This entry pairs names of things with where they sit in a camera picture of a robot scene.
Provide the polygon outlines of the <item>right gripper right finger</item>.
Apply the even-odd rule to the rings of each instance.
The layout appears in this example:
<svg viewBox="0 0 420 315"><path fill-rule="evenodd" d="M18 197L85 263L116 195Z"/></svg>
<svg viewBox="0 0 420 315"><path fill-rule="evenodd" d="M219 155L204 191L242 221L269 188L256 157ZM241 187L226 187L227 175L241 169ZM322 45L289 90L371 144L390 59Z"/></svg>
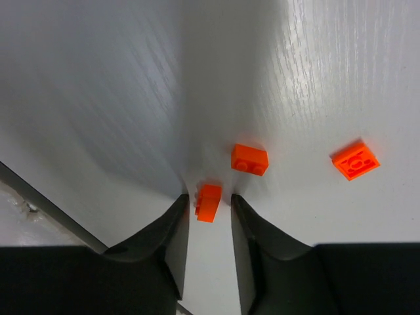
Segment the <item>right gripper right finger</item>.
<svg viewBox="0 0 420 315"><path fill-rule="evenodd" d="M231 198L242 314L418 314L418 243L306 245Z"/></svg>

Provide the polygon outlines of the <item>small orange lego piece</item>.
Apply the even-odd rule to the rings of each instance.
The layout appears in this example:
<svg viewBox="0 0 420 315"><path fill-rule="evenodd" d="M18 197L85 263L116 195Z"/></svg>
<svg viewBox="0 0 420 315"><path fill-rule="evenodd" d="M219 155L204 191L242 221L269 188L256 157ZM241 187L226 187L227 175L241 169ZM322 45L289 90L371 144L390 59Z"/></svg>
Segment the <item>small orange lego piece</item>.
<svg viewBox="0 0 420 315"><path fill-rule="evenodd" d="M357 179L381 165L362 139L333 152L331 162L348 181Z"/></svg>

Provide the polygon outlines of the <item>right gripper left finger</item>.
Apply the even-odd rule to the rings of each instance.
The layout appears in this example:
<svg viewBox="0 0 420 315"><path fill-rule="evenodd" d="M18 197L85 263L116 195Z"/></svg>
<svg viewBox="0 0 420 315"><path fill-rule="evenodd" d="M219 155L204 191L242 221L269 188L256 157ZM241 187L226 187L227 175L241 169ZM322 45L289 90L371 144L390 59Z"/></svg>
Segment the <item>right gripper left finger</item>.
<svg viewBox="0 0 420 315"><path fill-rule="evenodd" d="M1 249L2 314L175 314L182 298L189 197L96 253L83 246Z"/></svg>

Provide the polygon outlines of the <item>orange small long lego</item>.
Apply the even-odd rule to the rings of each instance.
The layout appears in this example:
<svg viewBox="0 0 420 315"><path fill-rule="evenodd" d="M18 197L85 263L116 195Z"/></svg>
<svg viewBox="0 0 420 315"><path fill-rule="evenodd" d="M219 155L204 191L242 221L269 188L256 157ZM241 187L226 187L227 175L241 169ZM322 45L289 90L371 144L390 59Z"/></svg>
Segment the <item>orange small long lego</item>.
<svg viewBox="0 0 420 315"><path fill-rule="evenodd" d="M196 200L195 216L197 216L197 220L212 223L215 219L221 198L221 186L204 184L200 188Z"/></svg>

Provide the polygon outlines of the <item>orange small two-stud lego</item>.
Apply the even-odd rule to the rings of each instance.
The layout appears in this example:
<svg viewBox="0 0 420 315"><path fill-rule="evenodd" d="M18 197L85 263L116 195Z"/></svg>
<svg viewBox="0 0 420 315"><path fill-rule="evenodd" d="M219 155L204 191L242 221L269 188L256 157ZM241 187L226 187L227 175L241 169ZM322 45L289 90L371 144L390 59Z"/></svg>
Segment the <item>orange small two-stud lego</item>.
<svg viewBox="0 0 420 315"><path fill-rule="evenodd" d="M265 150L235 144L231 153L231 168L244 173L263 176L268 169L268 153Z"/></svg>

